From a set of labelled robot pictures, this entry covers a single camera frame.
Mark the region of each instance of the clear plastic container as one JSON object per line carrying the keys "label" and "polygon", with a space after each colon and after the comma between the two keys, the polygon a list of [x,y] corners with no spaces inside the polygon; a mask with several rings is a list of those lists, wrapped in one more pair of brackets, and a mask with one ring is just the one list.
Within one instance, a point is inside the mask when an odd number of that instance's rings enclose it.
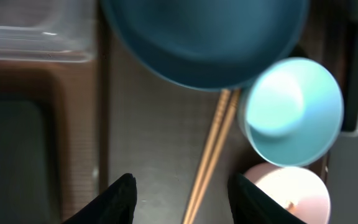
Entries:
{"label": "clear plastic container", "polygon": [[0,59],[92,59],[95,4],[94,0],[0,0]]}

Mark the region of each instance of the chopstick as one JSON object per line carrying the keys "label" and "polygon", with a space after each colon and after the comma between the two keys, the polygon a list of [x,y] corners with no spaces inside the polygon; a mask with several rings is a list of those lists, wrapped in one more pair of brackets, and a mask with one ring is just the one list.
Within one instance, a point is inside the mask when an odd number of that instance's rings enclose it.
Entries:
{"label": "chopstick", "polygon": [[203,157],[201,158],[201,164],[197,172],[196,181],[191,192],[190,201],[186,210],[185,219],[183,224],[193,224],[197,211],[203,201],[206,189],[209,181],[211,180],[213,171],[218,163],[218,159],[222,152],[224,142],[229,132],[231,123],[237,109],[237,103],[240,97],[240,90],[234,91],[231,96],[229,108],[227,109],[226,116],[224,117],[221,131],[218,134],[218,140],[215,147],[212,149],[212,144],[215,142],[216,133],[219,131],[222,116],[227,105],[229,90],[223,90],[221,97],[218,101],[218,105],[215,111],[215,117],[211,125],[211,130],[207,139],[207,143],[204,149]]}

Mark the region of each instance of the wooden chopstick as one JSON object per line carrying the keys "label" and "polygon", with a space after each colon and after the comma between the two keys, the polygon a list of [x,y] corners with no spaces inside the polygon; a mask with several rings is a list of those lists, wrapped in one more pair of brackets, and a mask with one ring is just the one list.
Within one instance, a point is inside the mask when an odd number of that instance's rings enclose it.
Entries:
{"label": "wooden chopstick", "polygon": [[216,135],[221,127],[222,118],[224,112],[226,110],[226,105],[229,101],[230,91],[229,90],[222,90],[221,95],[218,100],[218,105],[216,106],[215,115],[213,118],[213,122],[211,125],[211,129],[209,130],[208,138],[204,147],[204,153],[201,158],[200,166],[198,168],[197,176],[195,183],[193,185],[193,189],[191,191],[190,200],[187,205],[187,210],[185,214],[185,219],[183,220],[183,224],[189,222],[190,215],[194,209],[194,205],[196,202],[197,195],[199,194],[200,185],[204,179],[204,174],[211,158],[213,145],[215,143]]}
{"label": "wooden chopstick", "polygon": [[[216,141],[216,145],[213,148],[211,157],[209,157],[209,155],[208,155],[208,158],[204,158],[206,153],[203,154],[203,158],[201,159],[201,162],[203,162],[204,160],[206,161],[205,162],[206,170],[205,170],[205,167],[200,166],[200,168],[197,172],[196,183],[193,186],[193,191],[192,191],[192,197],[194,198],[193,201],[191,200],[192,198],[190,198],[190,202],[193,202],[193,204],[189,203],[183,224],[193,224],[193,222],[194,222],[197,211],[201,205],[201,202],[203,201],[209,181],[211,180],[211,177],[215,170],[216,164],[218,163],[218,159],[222,152],[224,142],[226,141],[227,133],[229,132],[234,115],[236,114],[237,104],[238,104],[239,97],[240,97],[240,92],[241,92],[240,90],[234,91],[234,93],[230,99],[229,108],[227,109],[226,116],[224,117],[223,125],[221,128],[221,131],[218,134],[218,140]],[[219,107],[219,103],[216,108],[215,114],[220,113],[218,111],[224,111]],[[214,124],[216,124],[216,123],[217,123],[217,121],[214,119],[213,125],[211,127],[211,131],[212,131]],[[210,137],[215,137],[215,136],[216,135],[208,136],[207,143],[215,142],[215,139],[209,139]]]}

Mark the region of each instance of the blue bowl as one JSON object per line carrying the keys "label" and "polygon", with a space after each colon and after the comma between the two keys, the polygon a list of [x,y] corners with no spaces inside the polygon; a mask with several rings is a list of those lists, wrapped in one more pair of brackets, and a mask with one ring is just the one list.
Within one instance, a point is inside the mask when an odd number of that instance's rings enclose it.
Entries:
{"label": "blue bowl", "polygon": [[264,71],[239,102],[238,121],[253,148],[277,166],[307,166],[333,145],[344,103],[334,77],[306,58]]}
{"label": "blue bowl", "polygon": [[102,0],[117,35],[149,69],[199,90],[242,86],[285,58],[309,0]]}

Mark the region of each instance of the light blue cup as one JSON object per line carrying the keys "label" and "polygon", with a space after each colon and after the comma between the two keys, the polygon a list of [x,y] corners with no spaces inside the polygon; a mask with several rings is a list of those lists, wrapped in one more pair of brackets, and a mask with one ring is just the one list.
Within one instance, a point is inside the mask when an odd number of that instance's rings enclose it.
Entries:
{"label": "light blue cup", "polygon": [[287,58],[243,92],[238,120],[266,161],[306,166],[332,146],[343,113],[341,90],[329,71],[306,58]]}

